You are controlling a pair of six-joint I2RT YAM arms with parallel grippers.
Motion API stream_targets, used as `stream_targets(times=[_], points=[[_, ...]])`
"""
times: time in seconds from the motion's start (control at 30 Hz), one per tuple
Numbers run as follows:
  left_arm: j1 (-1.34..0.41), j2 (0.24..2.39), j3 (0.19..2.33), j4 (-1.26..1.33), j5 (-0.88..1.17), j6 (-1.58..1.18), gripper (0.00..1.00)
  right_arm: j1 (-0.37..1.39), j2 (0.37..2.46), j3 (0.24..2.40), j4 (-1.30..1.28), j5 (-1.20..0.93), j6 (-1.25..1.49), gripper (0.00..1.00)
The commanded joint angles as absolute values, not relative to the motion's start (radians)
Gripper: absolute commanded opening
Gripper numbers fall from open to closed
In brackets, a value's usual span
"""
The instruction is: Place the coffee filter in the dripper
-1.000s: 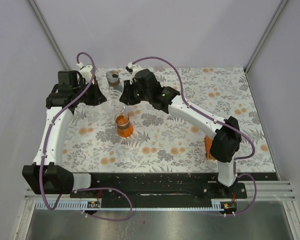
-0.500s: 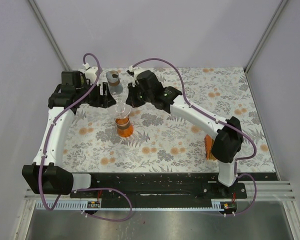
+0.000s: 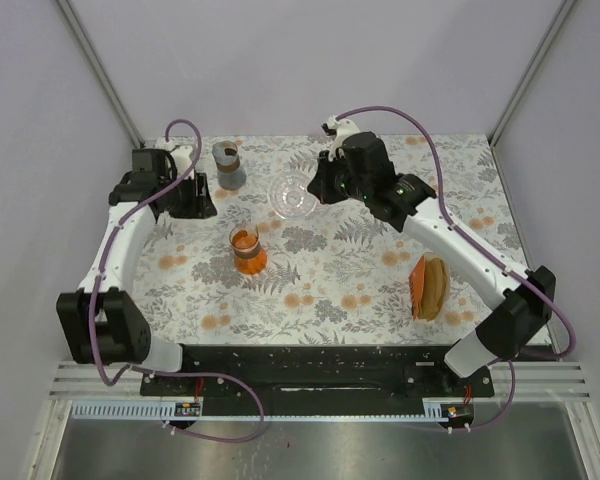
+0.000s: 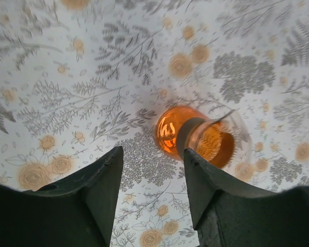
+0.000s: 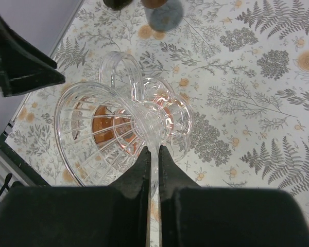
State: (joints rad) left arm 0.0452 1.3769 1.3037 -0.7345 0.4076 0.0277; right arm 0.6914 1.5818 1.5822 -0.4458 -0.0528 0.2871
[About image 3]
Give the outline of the orange coffee filter pack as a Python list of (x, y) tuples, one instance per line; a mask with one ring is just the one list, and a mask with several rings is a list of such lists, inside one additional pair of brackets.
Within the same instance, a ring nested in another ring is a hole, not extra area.
[(409, 275), (412, 318), (434, 321), (443, 310), (449, 290), (446, 262), (432, 252), (424, 253)]

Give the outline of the orange glass carafe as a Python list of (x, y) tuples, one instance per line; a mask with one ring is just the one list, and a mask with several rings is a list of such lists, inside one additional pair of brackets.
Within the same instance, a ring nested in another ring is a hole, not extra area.
[(229, 234), (236, 269), (245, 275), (256, 275), (267, 265), (267, 253), (260, 242), (256, 225), (243, 224), (234, 227)]

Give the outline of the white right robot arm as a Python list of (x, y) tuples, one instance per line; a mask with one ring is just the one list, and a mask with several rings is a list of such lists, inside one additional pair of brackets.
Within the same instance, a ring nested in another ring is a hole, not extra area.
[(396, 172), (384, 142), (374, 133), (328, 133), (332, 146), (320, 152), (308, 191), (323, 205), (363, 202), (376, 219), (437, 254), (491, 309), (473, 332), (451, 347), (446, 364), (434, 373), (442, 393), (460, 394), (471, 375), (498, 359), (513, 359), (546, 325), (555, 276), (545, 267), (530, 271), (479, 236), (463, 233), (462, 222), (444, 217), (431, 186), (413, 174)]

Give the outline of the clear plastic dripper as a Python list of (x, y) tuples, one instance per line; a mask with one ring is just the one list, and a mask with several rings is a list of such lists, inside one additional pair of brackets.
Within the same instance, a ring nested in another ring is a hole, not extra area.
[(302, 219), (309, 216), (317, 199), (308, 192), (310, 178), (296, 170), (284, 171), (272, 180), (268, 199), (273, 211), (282, 219)]

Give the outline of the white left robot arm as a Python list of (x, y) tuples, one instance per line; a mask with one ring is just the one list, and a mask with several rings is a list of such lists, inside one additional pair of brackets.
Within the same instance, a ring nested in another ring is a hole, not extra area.
[(197, 382), (181, 345), (151, 332), (132, 299), (136, 269), (159, 217), (205, 220), (216, 215), (205, 174), (195, 166), (201, 150), (135, 149), (132, 167), (108, 197), (108, 221), (96, 257), (73, 292), (62, 293), (56, 312), (78, 364), (130, 364), (163, 371), (162, 383), (185, 395)]

